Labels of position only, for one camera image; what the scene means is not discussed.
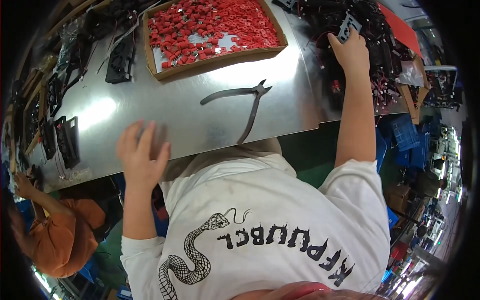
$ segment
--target red connector pile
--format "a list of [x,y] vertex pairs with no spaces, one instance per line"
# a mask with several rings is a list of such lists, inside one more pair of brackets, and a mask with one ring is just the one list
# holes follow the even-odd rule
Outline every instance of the red connector pile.
[[[168,61],[162,68],[204,60],[246,49],[278,47],[276,30],[255,0],[181,0],[148,20],[150,46],[159,47]],[[191,43],[193,33],[203,43]],[[219,47],[224,33],[231,38],[230,50]]]

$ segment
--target fluorescent light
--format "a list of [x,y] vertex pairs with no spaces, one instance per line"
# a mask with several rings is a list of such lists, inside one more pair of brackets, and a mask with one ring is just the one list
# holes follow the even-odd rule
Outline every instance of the fluorescent light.
[[440,233],[438,234],[437,238],[435,239],[435,243],[433,243],[434,245],[436,245],[438,243],[438,240],[440,239],[440,237],[442,236],[442,233],[444,232],[443,229],[440,230]]
[[43,285],[45,289],[47,289],[49,293],[52,291],[48,283],[45,280],[43,280],[42,276],[40,276],[38,272],[35,272],[35,277],[38,279],[38,281],[40,281],[40,283]]
[[458,194],[458,200],[457,200],[457,202],[460,202],[460,200],[462,200],[462,193],[463,193],[463,188],[460,187],[460,193]]
[[403,289],[402,294],[403,298],[406,298],[412,291],[413,289],[417,286],[417,284],[422,280],[423,276],[420,276],[416,281],[410,281],[407,286]]
[[444,162],[444,164],[442,165],[442,172],[438,176],[438,179],[442,179],[445,176],[445,164],[446,162]]

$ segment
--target orange shirt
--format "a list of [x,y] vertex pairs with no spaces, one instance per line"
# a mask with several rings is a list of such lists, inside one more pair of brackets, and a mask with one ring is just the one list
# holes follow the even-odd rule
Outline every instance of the orange shirt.
[[50,215],[30,228],[36,247],[32,261],[42,273],[52,277],[68,277],[78,272],[98,246],[92,228],[105,222],[105,213],[91,199],[61,200],[75,216]]

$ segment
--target diagonal cutting pliers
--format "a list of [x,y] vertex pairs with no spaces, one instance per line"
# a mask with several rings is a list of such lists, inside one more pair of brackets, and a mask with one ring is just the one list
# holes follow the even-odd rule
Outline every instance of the diagonal cutting pliers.
[[219,98],[224,98],[224,97],[229,97],[229,96],[237,96],[237,95],[248,95],[248,94],[255,94],[255,100],[253,101],[253,107],[252,111],[250,112],[250,116],[248,118],[248,123],[247,127],[243,131],[241,137],[237,141],[237,144],[242,144],[243,141],[247,138],[247,136],[250,134],[250,131],[252,130],[253,127],[253,121],[255,121],[255,116],[257,115],[257,110],[258,110],[258,105],[260,104],[260,97],[263,96],[266,92],[268,92],[272,87],[264,87],[263,84],[266,81],[266,79],[263,79],[260,81],[260,83],[252,88],[234,88],[230,90],[224,90],[224,91],[219,91],[215,92],[213,94],[208,95],[207,97],[203,98],[200,101],[201,105],[205,105],[208,102],[219,99]]

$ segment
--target snake graphic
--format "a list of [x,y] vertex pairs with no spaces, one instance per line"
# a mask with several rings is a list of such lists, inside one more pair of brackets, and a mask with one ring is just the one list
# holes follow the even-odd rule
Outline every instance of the snake graphic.
[[187,257],[195,264],[193,270],[188,268],[187,264],[181,257],[173,254],[169,255],[167,260],[160,266],[158,269],[158,281],[164,300],[177,300],[177,292],[175,291],[175,287],[170,281],[170,277],[168,275],[169,269],[173,271],[175,277],[177,277],[179,281],[188,285],[200,282],[208,276],[211,267],[210,261],[205,255],[201,254],[197,249],[195,249],[193,242],[205,230],[215,230],[230,224],[225,216],[231,210],[235,211],[235,214],[233,215],[233,222],[235,224],[242,224],[245,222],[246,215],[251,213],[251,209],[247,209],[243,213],[243,220],[240,223],[235,221],[235,217],[237,216],[236,208],[227,210],[227,212],[225,212],[223,215],[219,213],[213,214],[205,223],[203,223],[199,228],[190,232],[185,238],[183,249],[185,250]]

